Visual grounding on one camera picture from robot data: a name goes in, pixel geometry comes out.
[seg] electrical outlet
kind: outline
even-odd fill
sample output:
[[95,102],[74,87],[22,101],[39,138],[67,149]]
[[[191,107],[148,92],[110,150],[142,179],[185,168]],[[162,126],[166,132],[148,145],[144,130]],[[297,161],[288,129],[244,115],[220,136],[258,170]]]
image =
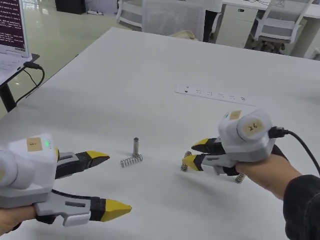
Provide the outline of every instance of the electrical outlet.
[[174,91],[178,94],[186,94],[186,95],[191,95],[191,96],[196,96],[196,97],[201,97],[201,98],[214,99],[214,100],[226,101],[226,102],[231,102],[231,103],[255,106],[253,101],[251,99],[249,99],[248,97],[237,96],[237,95],[233,95],[233,94],[226,94],[226,93],[219,92],[219,91],[211,91],[211,90],[202,89],[199,87],[176,84]]

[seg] metal rod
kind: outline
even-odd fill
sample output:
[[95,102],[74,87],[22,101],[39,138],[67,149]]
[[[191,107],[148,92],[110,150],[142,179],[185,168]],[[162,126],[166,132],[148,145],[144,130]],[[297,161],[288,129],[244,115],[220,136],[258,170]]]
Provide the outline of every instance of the metal rod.
[[133,139],[133,157],[138,157],[139,156],[139,138],[135,137]]

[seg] floor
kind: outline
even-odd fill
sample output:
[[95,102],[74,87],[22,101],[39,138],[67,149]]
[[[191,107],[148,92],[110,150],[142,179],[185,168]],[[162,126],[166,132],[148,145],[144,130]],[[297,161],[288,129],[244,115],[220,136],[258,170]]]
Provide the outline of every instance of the floor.
[[[116,22],[114,15],[76,15],[56,11],[54,0],[23,1],[29,49],[40,55],[36,63],[44,68],[46,80],[110,28],[126,28]],[[28,72],[38,83],[41,73]],[[18,99],[32,89],[34,83],[22,72],[10,81],[9,87],[13,97]],[[0,101],[0,118],[5,114],[7,111]]]

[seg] table surface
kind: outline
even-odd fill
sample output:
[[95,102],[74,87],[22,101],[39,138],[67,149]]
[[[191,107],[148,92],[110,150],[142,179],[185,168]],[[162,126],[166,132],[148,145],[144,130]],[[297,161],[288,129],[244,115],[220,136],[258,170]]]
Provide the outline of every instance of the table surface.
[[[319,149],[320,62],[112,28],[0,121],[0,144],[51,133],[61,152],[110,154],[54,188],[132,206],[110,222],[63,227],[34,220],[24,240],[287,239],[282,202],[249,179],[181,172],[184,153],[218,135],[228,110],[252,106],[174,92],[176,83],[254,99],[273,123]],[[140,139],[143,162],[121,168]],[[304,174],[315,167],[290,136],[277,144]]]
[[[260,3],[255,0],[223,0],[223,4],[242,7],[242,8],[250,8],[250,9],[258,9],[258,10],[266,10],[270,3],[270,0],[263,0]],[[307,18],[320,19],[320,5],[311,4],[308,10],[304,14]]]

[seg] human hand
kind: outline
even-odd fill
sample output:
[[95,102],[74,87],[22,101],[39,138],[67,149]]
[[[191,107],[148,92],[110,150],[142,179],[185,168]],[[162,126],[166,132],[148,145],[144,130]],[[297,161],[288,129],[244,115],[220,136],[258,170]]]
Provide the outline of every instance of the human hand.
[[301,173],[291,166],[288,160],[274,154],[259,162],[239,162],[235,169],[281,200],[284,198],[289,182],[301,176]]
[[34,219],[36,215],[33,206],[0,208],[0,236],[12,231],[15,226],[25,220]]

